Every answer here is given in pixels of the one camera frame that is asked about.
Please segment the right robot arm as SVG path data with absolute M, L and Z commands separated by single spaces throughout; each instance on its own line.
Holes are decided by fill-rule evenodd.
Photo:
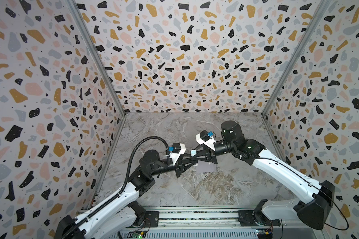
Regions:
M 239 123 L 228 120 L 221 124 L 222 140 L 215 140 L 213 132 L 203 130 L 196 142 L 211 151 L 211 156 L 230 153 L 250 166 L 264 171 L 296 197 L 290 200 L 261 200 L 250 220 L 265 225 L 273 220 L 297 220 L 315 230 L 322 230 L 334 206 L 335 187 L 329 181 L 319 182 L 294 169 L 263 144 L 245 138 Z

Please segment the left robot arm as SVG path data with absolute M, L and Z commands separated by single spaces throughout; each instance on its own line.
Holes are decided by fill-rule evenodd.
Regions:
M 129 227 L 151 226 L 146 210 L 138 198 L 155 184 L 154 176 L 174 171 L 182 174 L 202 159 L 198 151 L 185 153 L 168 148 L 169 161 L 161 161 L 156 150 L 147 151 L 139 166 L 130 174 L 120 189 L 88 211 L 75 218 L 66 216 L 57 227 L 56 239 L 105 239 Z

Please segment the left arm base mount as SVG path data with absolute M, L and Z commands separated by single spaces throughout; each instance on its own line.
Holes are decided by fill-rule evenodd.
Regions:
M 142 226 L 148 228 L 157 228 L 159 224 L 159 211 L 146 211 L 136 217 L 132 227 L 141 228 Z

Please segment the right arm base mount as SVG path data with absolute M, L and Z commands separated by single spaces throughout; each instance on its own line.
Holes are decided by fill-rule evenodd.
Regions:
M 242 227 L 281 226 L 280 220 L 269 220 L 261 212 L 255 210 L 239 210 L 238 221 Z

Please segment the blue white glue stick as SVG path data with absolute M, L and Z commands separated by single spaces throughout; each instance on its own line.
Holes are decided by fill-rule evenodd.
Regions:
M 191 155 L 191 156 L 195 156 L 196 154 L 197 154 L 197 151 L 196 151 L 196 150 L 193 149 L 193 150 L 190 151 L 190 155 Z

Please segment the pale lilac envelope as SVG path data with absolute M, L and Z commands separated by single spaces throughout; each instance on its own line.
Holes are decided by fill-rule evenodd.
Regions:
M 215 171 L 216 171 L 216 164 L 214 163 L 199 161 L 196 166 L 197 173 L 209 173 Z

